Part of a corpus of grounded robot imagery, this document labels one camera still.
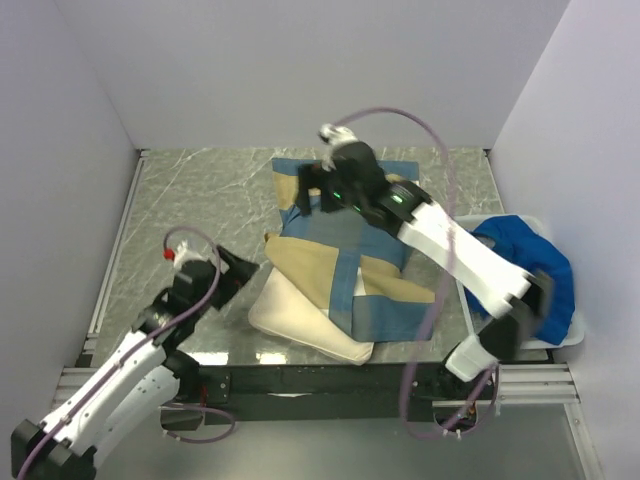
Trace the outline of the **cream white pillow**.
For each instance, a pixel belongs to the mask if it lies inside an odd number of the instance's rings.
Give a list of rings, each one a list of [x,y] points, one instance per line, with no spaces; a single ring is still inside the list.
[[[255,329],[280,337],[342,363],[363,365],[374,344],[358,342],[339,329],[278,269],[273,268],[248,313]]]

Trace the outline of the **blue beige patchwork pillowcase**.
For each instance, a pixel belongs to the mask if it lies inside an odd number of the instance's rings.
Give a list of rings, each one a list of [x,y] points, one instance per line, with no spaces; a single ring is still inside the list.
[[[434,293],[402,275],[411,249],[353,210],[325,213],[318,191],[301,214],[298,159],[275,158],[272,179],[282,222],[265,236],[265,255],[344,334],[358,342],[414,339]]]

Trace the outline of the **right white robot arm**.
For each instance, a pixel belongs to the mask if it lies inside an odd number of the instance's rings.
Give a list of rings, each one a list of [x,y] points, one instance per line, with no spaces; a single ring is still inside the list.
[[[329,161],[299,166],[297,178],[296,205],[303,215],[311,214],[310,192],[318,190],[322,211],[351,209],[420,251],[451,273],[490,315],[483,330],[448,354],[438,377],[447,397],[464,397],[482,371],[512,359],[547,316],[553,294],[548,274],[531,273],[499,256],[415,183],[388,180],[368,144],[339,145]]]

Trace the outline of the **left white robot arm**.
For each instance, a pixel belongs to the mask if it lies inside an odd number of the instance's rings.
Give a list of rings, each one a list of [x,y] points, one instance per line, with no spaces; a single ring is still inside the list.
[[[117,444],[164,405],[200,391],[199,363],[180,344],[210,309],[222,309],[258,271],[223,247],[207,259],[185,244],[168,249],[175,274],[127,330],[103,365],[39,423],[10,439],[16,479],[93,479]]]

